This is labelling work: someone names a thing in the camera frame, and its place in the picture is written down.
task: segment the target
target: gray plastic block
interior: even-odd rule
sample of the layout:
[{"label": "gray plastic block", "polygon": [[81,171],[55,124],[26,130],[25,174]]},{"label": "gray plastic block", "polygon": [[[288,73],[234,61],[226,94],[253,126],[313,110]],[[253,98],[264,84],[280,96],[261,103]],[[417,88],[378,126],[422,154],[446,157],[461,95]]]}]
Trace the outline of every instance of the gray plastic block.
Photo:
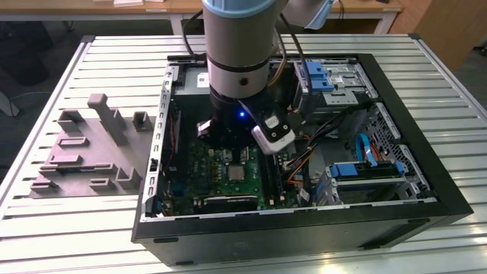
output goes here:
[{"label": "gray plastic block", "polygon": [[82,162],[82,157],[78,155],[51,155],[47,163],[62,165],[62,164],[79,164]]},{"label": "gray plastic block", "polygon": [[109,178],[90,179],[89,187],[94,191],[106,191],[114,188],[114,184]]},{"label": "gray plastic block", "polygon": [[130,168],[130,173],[127,174],[127,176],[123,170],[118,168],[118,172],[115,173],[115,181],[123,190],[130,190],[130,189],[137,190],[139,187],[141,180],[142,178],[137,174],[134,168]]},{"label": "gray plastic block", "polygon": [[[98,118],[85,118],[77,122],[78,132],[59,132],[54,145],[51,146],[47,160],[51,156],[79,155],[82,162],[78,164],[45,164],[39,168],[38,180],[50,180],[58,185],[57,192],[37,193],[30,192],[30,198],[57,198],[57,197],[83,197],[99,195],[135,195],[137,190],[133,187],[123,189],[115,181],[115,173],[122,168],[126,173],[134,168],[137,174],[144,174],[149,150],[152,131],[137,132],[131,127],[131,116],[123,117],[123,123],[127,125],[122,131],[127,143],[125,146],[117,146],[109,134],[99,123]],[[86,138],[87,146],[58,146],[61,139]],[[94,191],[90,185],[90,179],[109,179],[114,187],[105,191]]]},{"label": "gray plastic block", "polygon": [[131,116],[131,123],[137,132],[152,131],[152,123],[145,111],[137,111]]},{"label": "gray plastic block", "polygon": [[58,191],[58,185],[50,180],[35,180],[30,186],[30,190],[37,194],[55,193]]},{"label": "gray plastic block", "polygon": [[89,145],[86,137],[67,137],[58,140],[57,145],[62,148],[66,147],[83,147]]},{"label": "gray plastic block", "polygon": [[106,129],[106,132],[111,136],[111,139],[117,146],[123,146],[126,144],[126,137],[122,134],[122,128],[119,127],[119,121],[115,115],[106,105],[106,95],[105,94],[90,94],[87,98],[87,107],[91,108],[98,114],[101,124]]},{"label": "gray plastic block", "polygon": [[57,118],[57,124],[61,126],[62,131],[66,134],[70,132],[78,132],[78,122],[83,122],[83,119],[77,110],[63,110]]},{"label": "gray plastic block", "polygon": [[94,165],[94,172],[97,174],[115,174],[117,167],[113,163],[97,163]]},{"label": "gray plastic block", "polygon": [[59,174],[59,172],[57,171],[55,168],[57,168],[55,164],[43,164],[43,166],[41,166],[39,169],[38,169],[38,173],[45,178],[51,178],[51,177],[61,176],[61,174]]}]

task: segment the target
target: orange wire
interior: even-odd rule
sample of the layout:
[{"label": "orange wire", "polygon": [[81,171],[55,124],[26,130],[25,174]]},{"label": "orange wire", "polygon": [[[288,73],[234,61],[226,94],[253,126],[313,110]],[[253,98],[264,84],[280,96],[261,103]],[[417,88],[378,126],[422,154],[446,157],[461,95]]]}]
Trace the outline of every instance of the orange wire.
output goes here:
[{"label": "orange wire", "polygon": [[301,163],[298,164],[294,172],[292,172],[290,176],[288,177],[288,184],[290,184],[290,182],[296,182],[296,181],[290,181],[292,177],[294,176],[294,174],[297,173],[297,171],[300,170],[301,166],[304,165],[304,163],[309,160],[310,154],[308,155],[308,157],[301,161]]},{"label": "orange wire", "polygon": [[376,156],[377,160],[378,159],[382,160],[381,154],[380,154],[380,152],[378,152],[377,147],[374,146],[374,144],[370,145],[370,148],[372,148],[372,152],[374,153],[374,156]]},{"label": "orange wire", "polygon": [[302,185],[302,182],[301,181],[288,181],[288,184],[297,184],[297,185]]}]

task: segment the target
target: floor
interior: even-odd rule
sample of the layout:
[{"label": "floor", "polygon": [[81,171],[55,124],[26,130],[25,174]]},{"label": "floor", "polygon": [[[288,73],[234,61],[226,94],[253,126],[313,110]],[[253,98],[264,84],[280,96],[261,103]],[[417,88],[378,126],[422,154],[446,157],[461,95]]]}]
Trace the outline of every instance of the floor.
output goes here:
[{"label": "floor", "polygon": [[[49,70],[47,80],[33,87],[23,87],[0,70],[0,89],[9,97],[33,92],[33,94],[14,100],[15,106],[21,109],[21,115],[17,118],[9,118],[3,113],[0,113],[0,182],[49,98],[47,94],[39,92],[51,92],[75,51],[79,38],[83,35],[172,34],[168,21],[75,22],[71,32],[65,31],[59,22],[45,22],[43,25],[54,42],[54,48],[39,54]],[[197,34],[200,29],[201,25],[196,23],[188,33]],[[461,67],[453,73],[482,107],[487,108],[487,92],[484,91],[484,87],[487,87],[487,57],[480,55],[480,51],[473,50],[470,52]]]}]

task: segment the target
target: blue drive bracket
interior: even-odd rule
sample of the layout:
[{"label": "blue drive bracket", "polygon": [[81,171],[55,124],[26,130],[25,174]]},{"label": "blue drive bracket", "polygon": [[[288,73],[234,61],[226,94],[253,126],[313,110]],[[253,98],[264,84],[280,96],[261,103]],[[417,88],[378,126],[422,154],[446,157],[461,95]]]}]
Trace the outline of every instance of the blue drive bracket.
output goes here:
[{"label": "blue drive bracket", "polygon": [[358,172],[356,171],[354,164],[334,164],[329,166],[330,177],[336,178],[337,176],[357,176]]},{"label": "blue drive bracket", "polygon": [[[328,81],[328,71],[322,69],[320,62],[305,62],[310,77],[310,92],[332,92],[334,85]],[[305,78],[304,69],[301,68],[301,77]]]}]

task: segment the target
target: aluminum table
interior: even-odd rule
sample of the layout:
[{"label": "aluminum table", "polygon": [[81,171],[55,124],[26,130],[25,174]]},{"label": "aluminum table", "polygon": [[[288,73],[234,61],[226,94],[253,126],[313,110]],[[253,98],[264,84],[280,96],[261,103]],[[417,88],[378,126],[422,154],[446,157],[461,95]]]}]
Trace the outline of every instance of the aluminum table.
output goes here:
[{"label": "aluminum table", "polygon": [[[372,53],[474,213],[389,249],[168,268],[130,243],[137,196],[27,198],[61,110],[105,93],[121,115],[157,111],[166,56],[180,37],[85,37],[0,186],[0,273],[440,273],[487,271],[487,112],[421,40],[300,35],[305,53]],[[194,52],[204,38],[190,36]],[[294,45],[284,35],[289,52]]]}]

